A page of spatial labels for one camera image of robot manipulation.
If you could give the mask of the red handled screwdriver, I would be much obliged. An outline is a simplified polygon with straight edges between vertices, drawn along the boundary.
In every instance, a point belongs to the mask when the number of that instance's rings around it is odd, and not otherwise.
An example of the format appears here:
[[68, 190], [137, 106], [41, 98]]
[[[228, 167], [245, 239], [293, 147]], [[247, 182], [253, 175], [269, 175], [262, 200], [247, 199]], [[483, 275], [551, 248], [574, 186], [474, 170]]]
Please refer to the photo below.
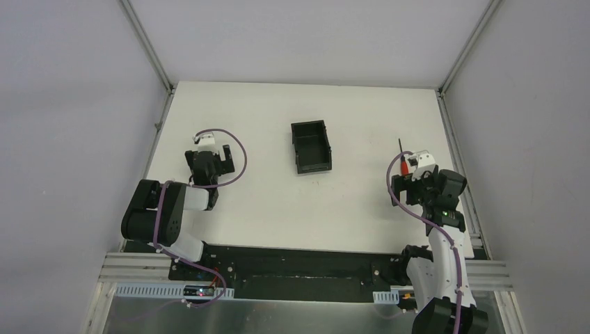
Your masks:
[[400, 157], [400, 174], [401, 175], [407, 175], [409, 174], [409, 168], [408, 168], [408, 164], [405, 158], [405, 154], [404, 154], [404, 150], [403, 150], [403, 146], [401, 144], [401, 139], [398, 139], [398, 144], [399, 144], [399, 150], [401, 153], [401, 157]]

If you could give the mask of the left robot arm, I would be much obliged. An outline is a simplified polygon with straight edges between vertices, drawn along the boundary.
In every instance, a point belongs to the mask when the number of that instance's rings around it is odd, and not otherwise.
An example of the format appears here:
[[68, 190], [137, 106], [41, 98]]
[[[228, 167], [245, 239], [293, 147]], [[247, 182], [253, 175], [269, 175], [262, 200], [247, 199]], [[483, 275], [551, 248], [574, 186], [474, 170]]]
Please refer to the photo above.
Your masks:
[[188, 150], [184, 153], [190, 180], [167, 184], [141, 180], [136, 187], [121, 223], [122, 236], [162, 248], [190, 262], [201, 261], [205, 242], [189, 232], [191, 220], [183, 218], [188, 211], [211, 211], [218, 200], [218, 179], [235, 172], [231, 148], [223, 152]]

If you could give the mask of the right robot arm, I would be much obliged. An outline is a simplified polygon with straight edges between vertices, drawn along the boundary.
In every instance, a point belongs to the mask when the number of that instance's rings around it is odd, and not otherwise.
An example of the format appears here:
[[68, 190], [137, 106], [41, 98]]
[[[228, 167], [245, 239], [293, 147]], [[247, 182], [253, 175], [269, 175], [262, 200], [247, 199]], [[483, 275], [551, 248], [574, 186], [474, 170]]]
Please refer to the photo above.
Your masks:
[[467, 180], [452, 170], [393, 175], [388, 182], [392, 204], [405, 212], [420, 205], [429, 246], [407, 246], [402, 269], [414, 288], [417, 315], [413, 333], [486, 333], [489, 317], [478, 309], [468, 282], [464, 243], [465, 218], [457, 210]]

